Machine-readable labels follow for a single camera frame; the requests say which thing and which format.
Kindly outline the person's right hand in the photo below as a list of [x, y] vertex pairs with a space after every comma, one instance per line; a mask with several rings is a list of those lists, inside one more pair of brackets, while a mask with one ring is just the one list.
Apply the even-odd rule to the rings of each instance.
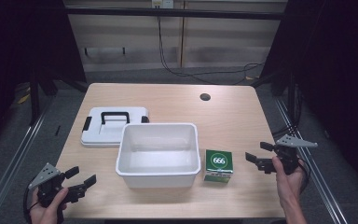
[[303, 170], [297, 167], [292, 174], [287, 175], [278, 157], [273, 157], [272, 163], [276, 170], [277, 190], [281, 206], [299, 205], [299, 196], [304, 178]]

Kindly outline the white lid with black handle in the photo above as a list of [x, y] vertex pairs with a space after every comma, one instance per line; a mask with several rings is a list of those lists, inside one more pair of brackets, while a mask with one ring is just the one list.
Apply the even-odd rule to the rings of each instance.
[[145, 107], [93, 107], [85, 120], [80, 141], [84, 147], [119, 146], [122, 130], [127, 124], [148, 121]]

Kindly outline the black curtain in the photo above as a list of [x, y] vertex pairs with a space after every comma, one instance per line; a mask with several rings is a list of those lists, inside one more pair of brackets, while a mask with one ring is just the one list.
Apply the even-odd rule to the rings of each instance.
[[63, 0], [0, 0], [0, 131], [18, 84], [86, 80]]
[[358, 0], [287, 0], [261, 77], [293, 78], [358, 173]]

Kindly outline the white wall socket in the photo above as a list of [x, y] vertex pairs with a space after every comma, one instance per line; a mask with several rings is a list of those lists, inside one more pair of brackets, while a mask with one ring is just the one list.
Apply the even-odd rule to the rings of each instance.
[[151, 0], [152, 8], [167, 8], [173, 9], [174, 2], [173, 0]]

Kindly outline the green cardboard box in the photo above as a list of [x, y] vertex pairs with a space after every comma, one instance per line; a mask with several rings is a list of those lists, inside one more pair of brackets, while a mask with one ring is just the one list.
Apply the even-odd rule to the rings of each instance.
[[207, 149], [205, 152], [204, 180], [228, 183], [234, 174], [232, 153]]

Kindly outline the person's left hand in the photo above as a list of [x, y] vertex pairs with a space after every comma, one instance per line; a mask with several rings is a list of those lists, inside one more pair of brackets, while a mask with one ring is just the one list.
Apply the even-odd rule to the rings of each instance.
[[48, 207], [43, 207], [38, 201], [38, 189], [35, 189], [32, 197], [33, 208], [30, 209], [30, 218], [32, 224], [57, 224], [58, 210], [65, 210], [67, 205], [63, 203], [63, 199], [66, 197], [69, 189], [61, 189], [54, 197], [52, 203]]

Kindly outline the black horizontal frame bar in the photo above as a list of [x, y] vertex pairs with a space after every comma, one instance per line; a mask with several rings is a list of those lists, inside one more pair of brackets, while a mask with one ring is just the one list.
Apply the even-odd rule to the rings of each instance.
[[286, 17], [284, 13], [167, 8], [66, 7], [64, 11], [67, 14], [76, 15], [150, 16], [274, 21], [283, 20]]

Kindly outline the metal floor rail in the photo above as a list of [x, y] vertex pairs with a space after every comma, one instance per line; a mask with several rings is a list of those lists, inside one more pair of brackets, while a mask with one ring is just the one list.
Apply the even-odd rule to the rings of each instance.
[[[281, 113], [281, 116], [285, 122], [285, 125], [289, 129], [289, 133], [302, 140], [303, 136], [300, 131], [294, 128], [293, 122], [289, 119], [288, 107], [285, 105], [281, 98], [276, 98], [275, 103]], [[349, 224], [345, 218], [340, 205], [338, 204], [336, 197], [333, 195], [331, 189], [328, 187], [325, 179], [317, 166], [315, 160], [311, 156], [310, 147], [298, 147], [298, 153], [301, 159], [304, 159], [309, 167], [309, 173], [311, 174], [312, 181], [316, 186], [319, 194], [322, 197], [324, 205], [335, 224]]]
[[32, 119], [32, 107], [29, 103], [13, 105], [4, 118], [4, 126], [0, 132], [0, 206], [51, 103], [52, 99], [48, 98], [35, 119]]

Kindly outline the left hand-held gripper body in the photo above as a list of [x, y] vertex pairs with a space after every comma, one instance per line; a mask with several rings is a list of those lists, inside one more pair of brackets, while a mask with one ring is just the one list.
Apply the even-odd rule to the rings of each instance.
[[42, 206], [48, 207], [62, 189], [62, 182], [66, 179], [64, 173], [47, 163], [28, 185], [29, 190], [38, 189], [38, 201]]

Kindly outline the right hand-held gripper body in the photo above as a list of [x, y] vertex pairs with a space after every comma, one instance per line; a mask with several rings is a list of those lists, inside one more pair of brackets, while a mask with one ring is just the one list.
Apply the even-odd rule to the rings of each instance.
[[286, 134], [276, 141], [274, 151], [282, 162], [283, 170], [287, 175], [290, 175], [299, 165], [296, 149], [298, 147], [317, 146], [317, 143], [306, 141]]

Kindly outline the yellow floor tape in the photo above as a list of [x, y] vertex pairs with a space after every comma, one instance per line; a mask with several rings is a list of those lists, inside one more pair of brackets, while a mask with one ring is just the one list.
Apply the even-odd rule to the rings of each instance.
[[31, 94], [30, 94], [30, 93], [23, 95], [23, 96], [17, 101], [17, 104], [18, 104], [18, 105], [21, 105], [21, 104], [25, 103], [30, 97], [31, 97]]

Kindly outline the white plastic storage bin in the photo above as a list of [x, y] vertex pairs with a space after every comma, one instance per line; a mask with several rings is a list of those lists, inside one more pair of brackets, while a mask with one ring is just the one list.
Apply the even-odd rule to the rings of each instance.
[[124, 127], [116, 172], [129, 188], [189, 188], [200, 170], [194, 124], [141, 123]]

